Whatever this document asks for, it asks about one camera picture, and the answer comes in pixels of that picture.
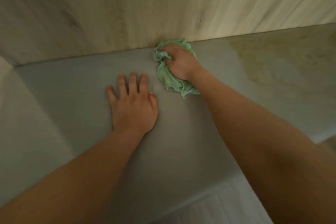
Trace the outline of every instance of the forearm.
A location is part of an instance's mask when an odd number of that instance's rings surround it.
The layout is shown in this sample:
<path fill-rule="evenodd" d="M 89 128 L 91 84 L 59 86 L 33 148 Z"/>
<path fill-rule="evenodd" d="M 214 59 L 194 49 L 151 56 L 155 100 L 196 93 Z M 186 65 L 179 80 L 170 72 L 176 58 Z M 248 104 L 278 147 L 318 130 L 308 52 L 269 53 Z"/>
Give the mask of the forearm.
<path fill-rule="evenodd" d="M 142 135 L 111 133 L 2 209 L 1 223 L 90 222 L 101 216 Z"/>
<path fill-rule="evenodd" d="M 274 222 L 315 221 L 307 212 L 320 220 L 333 217 L 325 199 L 335 201 L 332 181 L 336 176 L 328 167 L 334 163 L 312 141 L 205 70 L 194 73 L 190 81 Z M 323 207 L 317 206 L 319 202 L 324 202 Z"/>

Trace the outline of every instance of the finger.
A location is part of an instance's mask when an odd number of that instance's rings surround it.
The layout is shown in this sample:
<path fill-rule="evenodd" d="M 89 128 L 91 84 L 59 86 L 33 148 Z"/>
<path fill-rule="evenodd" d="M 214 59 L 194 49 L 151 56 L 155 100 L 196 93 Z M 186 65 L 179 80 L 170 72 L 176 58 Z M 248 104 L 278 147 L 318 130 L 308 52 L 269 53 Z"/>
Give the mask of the finger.
<path fill-rule="evenodd" d="M 167 67 L 170 69 L 170 66 L 173 64 L 172 59 L 163 58 L 163 61 L 166 62 Z"/>
<path fill-rule="evenodd" d="M 177 55 L 177 50 L 180 48 L 178 44 L 172 43 L 172 44 L 166 44 L 164 47 L 161 48 L 162 52 L 168 53 L 173 59 Z"/>
<path fill-rule="evenodd" d="M 141 74 L 139 93 L 144 97 L 148 96 L 148 76 L 145 73 Z"/>
<path fill-rule="evenodd" d="M 124 74 L 118 75 L 118 86 L 119 86 L 119 98 L 120 99 L 125 98 L 127 96 L 127 89 Z"/>
<path fill-rule="evenodd" d="M 137 87 L 137 73 L 132 72 L 128 82 L 128 91 L 130 95 L 135 95 L 138 93 Z"/>
<path fill-rule="evenodd" d="M 110 105 L 111 105 L 111 107 L 113 109 L 114 106 L 117 103 L 117 98 L 116 98 L 116 96 L 113 93 L 113 88 L 112 88 L 111 85 L 107 85 L 106 86 L 106 94 L 107 94 L 108 102 L 110 103 Z"/>
<path fill-rule="evenodd" d="M 149 91 L 148 98 L 149 98 L 150 103 L 152 104 L 153 110 L 157 112 L 158 111 L 158 100 L 156 96 L 154 96 L 153 92 Z"/>

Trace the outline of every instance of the cloth fold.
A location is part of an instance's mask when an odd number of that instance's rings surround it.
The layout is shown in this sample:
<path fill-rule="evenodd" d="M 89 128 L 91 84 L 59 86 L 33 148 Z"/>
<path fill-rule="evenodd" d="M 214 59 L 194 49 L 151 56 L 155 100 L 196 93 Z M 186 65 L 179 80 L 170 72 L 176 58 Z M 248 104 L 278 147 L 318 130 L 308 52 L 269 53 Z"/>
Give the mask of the cloth fold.
<path fill-rule="evenodd" d="M 167 52 L 161 52 L 161 48 L 170 43 L 176 43 L 182 46 L 183 48 L 190 51 L 195 56 L 195 58 L 197 58 L 195 52 L 191 49 L 190 44 L 188 44 L 185 39 L 159 43 L 153 52 L 153 59 L 157 62 L 160 62 L 160 65 L 157 69 L 158 78 L 164 84 L 167 90 L 175 90 L 179 92 L 183 98 L 185 98 L 188 94 L 199 94 L 199 92 L 189 81 L 182 80 L 174 76 L 168 69 L 166 62 L 163 61 L 163 58 L 172 59 Z"/>

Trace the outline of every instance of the wooden wall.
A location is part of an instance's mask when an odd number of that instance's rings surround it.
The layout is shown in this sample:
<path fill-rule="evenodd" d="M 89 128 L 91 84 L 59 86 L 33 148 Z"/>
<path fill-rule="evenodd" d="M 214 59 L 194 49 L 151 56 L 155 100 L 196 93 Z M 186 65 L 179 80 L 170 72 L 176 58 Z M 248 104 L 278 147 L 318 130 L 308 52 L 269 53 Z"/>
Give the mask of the wooden wall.
<path fill-rule="evenodd" d="M 14 65 L 336 22 L 336 0 L 0 0 Z"/>

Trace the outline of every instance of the tile floor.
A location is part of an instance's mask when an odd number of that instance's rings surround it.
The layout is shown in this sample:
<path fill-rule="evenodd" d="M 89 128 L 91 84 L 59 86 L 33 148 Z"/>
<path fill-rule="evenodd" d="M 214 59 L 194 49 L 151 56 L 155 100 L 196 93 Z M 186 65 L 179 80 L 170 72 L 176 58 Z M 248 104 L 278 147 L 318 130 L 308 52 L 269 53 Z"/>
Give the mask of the tile floor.
<path fill-rule="evenodd" d="M 187 205 L 152 224 L 272 224 L 243 174 L 217 194 Z"/>

